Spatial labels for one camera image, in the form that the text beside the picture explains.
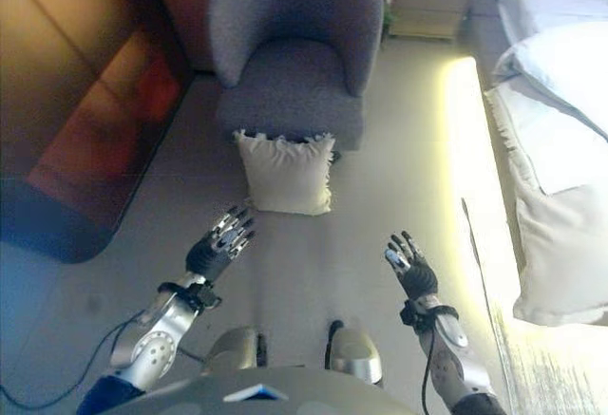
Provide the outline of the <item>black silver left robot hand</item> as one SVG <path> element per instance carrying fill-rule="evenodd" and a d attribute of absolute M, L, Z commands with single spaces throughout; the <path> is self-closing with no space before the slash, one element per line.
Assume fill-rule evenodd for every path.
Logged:
<path fill-rule="evenodd" d="M 256 234 L 247 207 L 234 206 L 191 248 L 186 270 L 215 283 Z"/>

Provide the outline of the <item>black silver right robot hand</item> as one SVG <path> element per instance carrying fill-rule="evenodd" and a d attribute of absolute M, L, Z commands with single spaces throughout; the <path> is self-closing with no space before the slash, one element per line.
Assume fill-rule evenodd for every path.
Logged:
<path fill-rule="evenodd" d="M 409 299 L 417 300 L 438 292 L 436 274 L 408 232 L 390 236 L 384 257 Z"/>

